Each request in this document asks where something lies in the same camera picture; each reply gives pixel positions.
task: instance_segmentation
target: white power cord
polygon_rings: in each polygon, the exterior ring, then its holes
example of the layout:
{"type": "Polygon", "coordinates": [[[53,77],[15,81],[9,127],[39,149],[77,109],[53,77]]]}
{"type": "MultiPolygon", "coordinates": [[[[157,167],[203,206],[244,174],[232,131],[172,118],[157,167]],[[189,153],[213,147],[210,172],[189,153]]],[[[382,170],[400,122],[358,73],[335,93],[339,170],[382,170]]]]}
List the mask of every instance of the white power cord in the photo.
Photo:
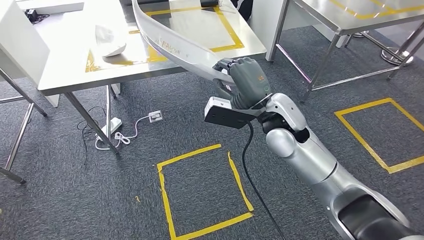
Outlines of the white power cord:
{"type": "MultiPolygon", "coordinates": [[[[125,145],[128,145],[128,144],[130,144],[131,143],[131,141],[130,141],[130,139],[133,139],[133,138],[136,138],[137,137],[137,135],[139,134],[139,131],[138,131],[138,129],[137,129],[137,125],[139,124],[139,122],[141,121],[141,120],[143,120],[143,119],[147,119],[149,116],[144,116],[144,117],[142,117],[142,118],[140,118],[140,119],[138,119],[136,122],[135,122],[135,135],[134,136],[124,136],[122,133],[120,133],[119,131],[117,131],[116,133],[115,133],[115,139],[116,140],[118,140],[118,144],[115,146],[115,148],[117,148],[120,144],[121,144],[121,142],[123,143],[123,144],[125,144],[125,145]]],[[[95,140],[95,148],[97,149],[97,150],[110,150],[110,148],[100,148],[100,147],[98,147],[97,146],[97,142],[99,141],[99,139],[96,139],[95,140]]]]}

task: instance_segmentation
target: carpet floor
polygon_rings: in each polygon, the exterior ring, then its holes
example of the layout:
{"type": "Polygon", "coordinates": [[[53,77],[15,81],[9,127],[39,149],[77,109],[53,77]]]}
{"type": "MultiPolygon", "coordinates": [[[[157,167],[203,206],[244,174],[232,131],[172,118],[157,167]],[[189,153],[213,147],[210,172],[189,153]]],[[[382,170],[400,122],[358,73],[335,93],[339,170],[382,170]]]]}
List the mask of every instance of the carpet floor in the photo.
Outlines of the carpet floor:
{"type": "MultiPolygon", "coordinates": [[[[375,31],[370,34],[393,44],[375,31]]],[[[281,41],[309,75],[330,44],[312,27],[285,31],[281,41]]],[[[391,81],[379,75],[313,92],[305,104],[299,102],[305,90],[301,76],[282,54],[277,53],[274,63],[258,62],[272,91],[284,93],[298,104],[310,128],[339,162],[392,201],[423,234],[424,164],[389,174],[334,112],[392,98],[424,123],[424,62],[417,59],[391,81]]],[[[389,65],[380,58],[377,46],[355,38],[348,48],[334,51],[320,83],[386,67],[389,65]]],[[[215,95],[211,82],[185,72],[123,83],[121,95],[112,101],[112,116],[123,121],[120,132],[133,135],[136,120],[149,112],[161,110],[164,119],[155,123],[142,120],[138,137],[121,145],[119,156],[96,150],[93,141],[85,150],[82,133],[77,130],[83,119],[64,96],[58,108],[51,108],[25,79],[17,83],[49,116],[34,111],[12,168],[27,183],[18,185],[0,177],[0,239],[170,239],[157,164],[215,144],[221,147],[163,167],[175,235],[249,212],[229,164],[230,152],[254,216],[198,239],[280,239],[243,171],[241,155],[249,129],[203,121],[204,107],[215,95]]],[[[75,95],[90,109],[105,106],[105,92],[105,87],[98,87],[75,95]]],[[[1,98],[15,95],[0,83],[1,98]]],[[[26,108],[22,101],[0,106],[1,164],[6,162],[26,108]]],[[[105,124],[100,108],[90,113],[100,125],[105,124]]],[[[389,166],[424,155],[424,132],[390,103],[345,118],[389,166]]],[[[340,239],[312,191],[269,151],[260,125],[254,122],[253,126],[247,168],[286,238],[340,239]]]]}

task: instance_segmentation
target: electrical outlet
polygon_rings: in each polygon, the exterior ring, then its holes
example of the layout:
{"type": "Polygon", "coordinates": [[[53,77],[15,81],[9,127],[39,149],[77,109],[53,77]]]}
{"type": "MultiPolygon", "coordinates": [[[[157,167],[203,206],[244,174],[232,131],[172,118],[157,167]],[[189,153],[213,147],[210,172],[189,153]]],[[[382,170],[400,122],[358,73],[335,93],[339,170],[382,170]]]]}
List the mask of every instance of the electrical outlet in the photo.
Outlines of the electrical outlet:
{"type": "Polygon", "coordinates": [[[153,111],[153,112],[150,112],[148,114],[148,120],[150,121],[150,123],[154,123],[154,122],[157,122],[157,121],[160,121],[160,120],[163,120],[163,119],[164,118],[162,117],[161,110],[153,111]]]}
{"type": "MultiPolygon", "coordinates": [[[[110,135],[112,135],[120,126],[122,125],[122,120],[114,117],[110,120],[110,135]]],[[[106,125],[101,128],[102,132],[106,135],[106,125]]]]}

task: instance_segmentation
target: robotic arm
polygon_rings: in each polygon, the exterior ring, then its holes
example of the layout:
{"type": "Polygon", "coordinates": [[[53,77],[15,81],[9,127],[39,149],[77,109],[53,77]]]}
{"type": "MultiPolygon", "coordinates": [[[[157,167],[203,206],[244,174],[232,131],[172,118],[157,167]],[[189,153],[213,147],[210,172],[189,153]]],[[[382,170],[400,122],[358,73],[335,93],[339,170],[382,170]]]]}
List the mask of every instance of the robotic arm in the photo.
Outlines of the robotic arm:
{"type": "Polygon", "coordinates": [[[255,60],[222,59],[213,68],[226,70],[239,92],[234,94],[214,79],[221,98],[209,99],[204,120],[240,129],[257,119],[269,148],[318,196],[329,221],[343,239],[424,240],[424,236],[409,228],[398,208],[337,162],[288,96],[271,93],[267,77],[255,60]]]}

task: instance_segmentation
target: metal frame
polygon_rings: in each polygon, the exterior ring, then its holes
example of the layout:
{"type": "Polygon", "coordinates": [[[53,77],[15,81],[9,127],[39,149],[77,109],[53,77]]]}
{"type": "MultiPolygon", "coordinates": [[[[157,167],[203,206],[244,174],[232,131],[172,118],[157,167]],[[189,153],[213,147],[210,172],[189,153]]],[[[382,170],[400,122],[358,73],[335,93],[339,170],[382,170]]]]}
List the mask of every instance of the metal frame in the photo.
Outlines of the metal frame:
{"type": "Polygon", "coordinates": [[[13,146],[12,146],[12,150],[10,151],[10,155],[7,159],[6,165],[4,167],[0,167],[0,173],[2,173],[6,177],[10,178],[11,180],[13,180],[13,181],[15,181],[19,184],[24,184],[24,183],[26,183],[26,181],[22,177],[11,172],[12,165],[13,165],[13,162],[15,161],[16,154],[18,152],[19,146],[21,145],[21,141],[22,141],[22,138],[24,136],[25,130],[27,129],[28,122],[30,121],[30,117],[31,117],[31,114],[33,112],[33,109],[35,108],[44,117],[47,117],[47,113],[40,106],[38,106],[38,104],[35,103],[13,81],[13,79],[7,73],[5,73],[3,71],[3,69],[1,69],[1,68],[0,68],[0,77],[2,77],[7,83],[9,83],[12,86],[12,88],[14,88],[20,94],[20,96],[0,99],[0,104],[11,103],[11,102],[16,102],[16,101],[20,101],[20,100],[26,100],[29,103],[28,109],[26,110],[25,116],[23,117],[23,121],[22,121],[22,124],[20,126],[19,132],[17,134],[16,140],[15,140],[13,146]]]}
{"type": "Polygon", "coordinates": [[[111,86],[107,85],[106,90],[106,133],[109,133],[107,136],[103,133],[102,129],[99,127],[99,125],[94,121],[94,119],[90,116],[89,112],[83,107],[83,105],[78,101],[77,97],[75,97],[73,92],[65,92],[64,95],[69,100],[69,102],[73,105],[73,107],[79,112],[79,114],[84,118],[84,120],[87,122],[87,124],[93,128],[94,132],[101,138],[103,143],[105,143],[107,146],[109,146],[109,149],[114,154],[119,154],[117,148],[114,146],[114,144],[111,142],[111,134],[110,130],[107,131],[107,129],[110,129],[111,126],[111,86]]]}
{"type": "MultiPolygon", "coordinates": [[[[287,10],[289,8],[289,4],[290,2],[294,3],[293,0],[285,0],[283,2],[282,5],[282,11],[280,13],[279,19],[278,19],[278,23],[277,23],[277,33],[276,36],[274,38],[274,43],[272,45],[272,48],[270,50],[271,54],[270,54],[270,61],[273,62],[275,59],[275,55],[276,55],[276,51],[277,49],[289,60],[289,62],[294,66],[294,68],[300,73],[300,75],[304,78],[304,80],[307,83],[307,89],[306,92],[303,95],[303,98],[301,99],[301,102],[304,103],[308,97],[310,96],[312,91],[316,91],[316,90],[320,90],[320,89],[324,89],[324,88],[328,88],[328,87],[332,87],[332,86],[336,86],[339,84],[344,84],[344,83],[348,83],[348,82],[352,82],[358,79],[364,79],[364,78],[368,78],[371,76],[375,76],[375,75],[379,75],[379,74],[384,74],[384,73],[388,73],[388,72],[392,72],[387,79],[392,79],[398,70],[400,70],[402,67],[404,67],[408,60],[410,60],[410,58],[418,51],[418,49],[424,44],[424,38],[412,49],[412,51],[409,53],[409,55],[402,57],[400,54],[403,54],[403,52],[409,48],[411,46],[411,44],[413,43],[413,41],[415,39],[417,39],[418,35],[424,30],[424,22],[417,28],[416,31],[414,31],[409,38],[405,41],[405,43],[399,48],[399,50],[397,50],[396,52],[392,51],[391,49],[389,49],[388,47],[386,47],[385,45],[383,45],[382,43],[380,43],[379,41],[377,41],[375,38],[371,37],[370,35],[367,34],[366,31],[361,32],[361,34],[369,39],[371,42],[373,42],[374,44],[376,44],[378,47],[382,48],[383,51],[387,52],[388,54],[392,55],[393,58],[395,60],[399,61],[399,64],[396,64],[398,66],[395,67],[391,67],[391,68],[387,68],[387,69],[383,69],[383,70],[379,70],[379,71],[375,71],[375,72],[370,72],[367,74],[363,74],[360,76],[355,76],[355,77],[351,77],[351,78],[347,78],[347,79],[343,79],[343,80],[339,80],[336,82],[332,82],[332,83],[328,83],[328,84],[323,84],[323,85],[318,85],[316,86],[319,77],[322,73],[322,71],[324,70],[324,68],[326,67],[327,61],[330,58],[330,54],[333,51],[333,49],[336,47],[337,42],[339,41],[340,37],[342,35],[339,35],[339,33],[335,33],[334,38],[331,41],[331,44],[326,52],[326,54],[324,55],[324,57],[322,58],[318,69],[316,70],[315,74],[313,75],[312,79],[305,73],[305,71],[303,71],[303,69],[293,60],[293,58],[290,57],[290,55],[287,53],[287,51],[279,44],[280,42],[280,38],[281,38],[281,33],[283,30],[283,26],[284,26],[284,22],[286,20],[286,16],[287,16],[287,10]]],[[[344,41],[344,47],[347,47],[349,42],[352,39],[352,34],[348,34],[348,37],[346,38],[346,40],[344,41]]]]}

